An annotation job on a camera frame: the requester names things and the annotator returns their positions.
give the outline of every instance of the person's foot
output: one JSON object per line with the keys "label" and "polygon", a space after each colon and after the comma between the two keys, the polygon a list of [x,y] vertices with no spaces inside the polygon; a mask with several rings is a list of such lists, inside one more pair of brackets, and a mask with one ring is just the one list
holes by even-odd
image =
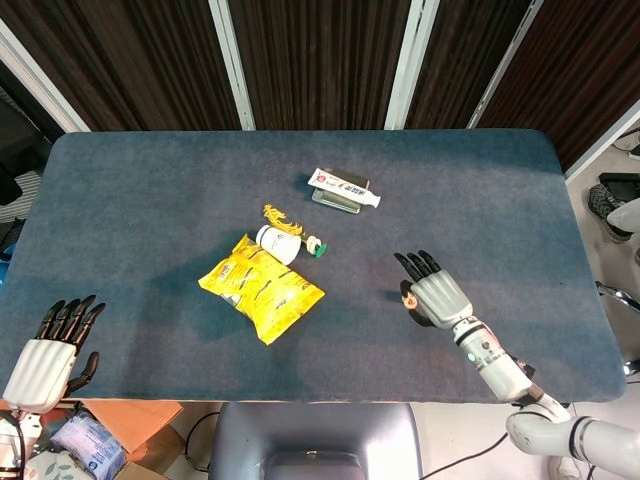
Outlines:
{"label": "person's foot", "polygon": [[606,234],[616,242],[626,242],[632,235],[630,232],[620,230],[607,222],[607,216],[622,205],[624,202],[614,197],[607,187],[600,183],[589,189],[587,196],[589,211],[600,220]]}

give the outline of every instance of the blue-gray tabletop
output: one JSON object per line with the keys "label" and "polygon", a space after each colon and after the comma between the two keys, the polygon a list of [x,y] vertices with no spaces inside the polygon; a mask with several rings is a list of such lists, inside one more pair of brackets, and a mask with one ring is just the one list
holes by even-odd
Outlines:
{"label": "blue-gray tabletop", "polygon": [[[316,167],[370,178],[379,208],[312,202]],[[291,265],[326,296],[270,346],[197,283],[265,203],[329,244]],[[495,402],[451,332],[404,310],[393,253],[418,249],[558,400],[622,393],[554,148],[529,130],[66,135],[0,295],[0,384],[54,302],[95,293],[80,397]]]}

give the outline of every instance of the white robotic hand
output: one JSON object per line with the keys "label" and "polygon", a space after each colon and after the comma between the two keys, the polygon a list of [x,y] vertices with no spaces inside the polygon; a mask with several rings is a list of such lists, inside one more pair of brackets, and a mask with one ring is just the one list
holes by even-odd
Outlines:
{"label": "white robotic hand", "polygon": [[495,395],[522,406],[507,419],[514,445],[531,455],[573,457],[640,480],[638,432],[591,417],[571,418],[531,381],[531,369],[508,355],[493,332],[473,316],[467,296],[431,255],[423,250],[418,255],[394,255],[415,282],[400,284],[411,318],[425,327],[452,330],[454,342]]}
{"label": "white robotic hand", "polygon": [[82,373],[69,380],[73,365],[105,304],[89,313],[95,296],[60,300],[44,316],[35,338],[29,340],[2,395],[12,413],[0,420],[0,480],[22,478],[24,464],[40,435],[40,415],[52,410],[93,377],[100,356],[89,355]]}

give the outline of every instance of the chip bag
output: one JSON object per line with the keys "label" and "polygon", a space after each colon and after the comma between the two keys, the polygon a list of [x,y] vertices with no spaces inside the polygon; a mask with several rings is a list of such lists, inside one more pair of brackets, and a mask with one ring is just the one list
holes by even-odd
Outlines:
{"label": "chip bag", "polygon": [[324,296],[247,235],[198,283],[249,317],[267,345]]}

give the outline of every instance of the white bottle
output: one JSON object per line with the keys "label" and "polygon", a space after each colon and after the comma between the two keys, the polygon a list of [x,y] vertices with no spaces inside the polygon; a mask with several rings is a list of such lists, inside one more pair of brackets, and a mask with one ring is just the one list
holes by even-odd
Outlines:
{"label": "white bottle", "polygon": [[289,265],[298,255],[302,239],[298,235],[291,235],[271,225],[265,225],[258,231],[256,243],[283,265]]}

